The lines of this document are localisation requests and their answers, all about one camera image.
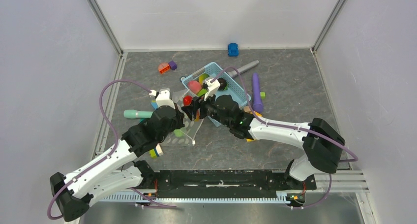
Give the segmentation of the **orange red toy fruit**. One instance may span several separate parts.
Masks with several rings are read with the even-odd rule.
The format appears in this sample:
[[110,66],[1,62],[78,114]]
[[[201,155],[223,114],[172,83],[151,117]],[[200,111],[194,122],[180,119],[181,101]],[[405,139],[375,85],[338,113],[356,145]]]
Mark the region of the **orange red toy fruit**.
[[184,106],[189,106],[189,105],[191,104],[191,102],[192,102],[192,99],[193,99],[193,97],[192,97],[192,96],[190,96],[190,95],[186,95],[186,96],[184,96],[184,98],[183,98],[183,100],[182,100],[183,105],[184,105]]

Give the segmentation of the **green toy pea pod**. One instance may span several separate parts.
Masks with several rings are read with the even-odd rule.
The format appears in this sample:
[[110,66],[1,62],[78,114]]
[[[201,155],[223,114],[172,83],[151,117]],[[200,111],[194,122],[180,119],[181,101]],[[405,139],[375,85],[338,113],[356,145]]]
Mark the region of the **green toy pea pod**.
[[206,89],[201,89],[198,93],[197,93],[197,96],[198,97],[201,97],[201,96],[203,96],[204,94],[206,94],[208,91],[206,90]]

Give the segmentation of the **green toy cucumber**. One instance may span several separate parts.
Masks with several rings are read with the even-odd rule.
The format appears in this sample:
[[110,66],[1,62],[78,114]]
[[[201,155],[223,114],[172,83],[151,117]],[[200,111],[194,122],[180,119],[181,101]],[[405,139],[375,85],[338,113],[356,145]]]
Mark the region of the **green toy cucumber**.
[[174,130],[174,135],[175,135],[177,138],[181,138],[181,137],[183,137],[183,136],[184,136],[184,133],[182,132],[182,130],[181,130],[181,129],[176,129],[176,130]]

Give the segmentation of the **clear polka dot zip bag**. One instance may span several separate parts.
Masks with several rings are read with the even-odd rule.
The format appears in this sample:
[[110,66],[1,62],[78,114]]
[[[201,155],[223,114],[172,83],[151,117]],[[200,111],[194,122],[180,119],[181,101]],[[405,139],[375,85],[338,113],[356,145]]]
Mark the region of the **clear polka dot zip bag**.
[[[176,91],[176,92],[171,91],[172,100],[174,103],[177,104],[180,112],[182,112],[181,107],[184,106],[182,100],[184,96],[186,95],[191,96],[191,92],[187,89]],[[200,130],[203,121],[204,119],[200,119],[198,121],[191,121],[185,115],[184,120],[183,120],[184,127],[180,128],[182,132],[184,133],[184,136],[181,138],[177,138],[174,135],[174,132],[172,132],[168,135],[168,137],[164,140],[164,142],[161,145],[162,146],[195,146],[196,135],[198,131]]]

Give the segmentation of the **dark toy mangosteen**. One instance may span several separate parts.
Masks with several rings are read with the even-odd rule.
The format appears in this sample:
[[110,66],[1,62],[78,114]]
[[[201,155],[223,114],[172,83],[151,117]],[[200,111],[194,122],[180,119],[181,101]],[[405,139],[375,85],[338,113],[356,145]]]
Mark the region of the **dark toy mangosteen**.
[[220,86],[218,88],[219,91],[227,90],[228,84],[224,78],[218,78],[217,81],[219,82]]

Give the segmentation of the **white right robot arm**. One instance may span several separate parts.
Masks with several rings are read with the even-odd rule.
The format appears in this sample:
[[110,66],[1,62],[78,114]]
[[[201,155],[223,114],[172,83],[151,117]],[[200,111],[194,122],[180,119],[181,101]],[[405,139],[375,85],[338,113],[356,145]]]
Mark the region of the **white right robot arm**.
[[310,123],[268,120],[240,109],[229,95],[194,97],[182,110],[191,120],[211,117],[239,139],[270,140],[302,149],[304,155],[290,162],[284,175],[284,183],[291,189],[312,174],[334,174],[338,169],[345,141],[323,119],[314,118]]

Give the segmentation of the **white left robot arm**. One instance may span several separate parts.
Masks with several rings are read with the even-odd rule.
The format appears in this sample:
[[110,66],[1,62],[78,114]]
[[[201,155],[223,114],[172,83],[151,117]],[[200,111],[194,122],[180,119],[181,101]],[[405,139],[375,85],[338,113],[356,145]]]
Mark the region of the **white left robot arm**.
[[149,188],[154,172],[145,161],[135,160],[157,147],[184,126],[178,107],[161,106],[150,118],[130,127],[106,152],[73,172],[50,177],[55,203],[66,222],[81,217],[99,200],[124,189]]

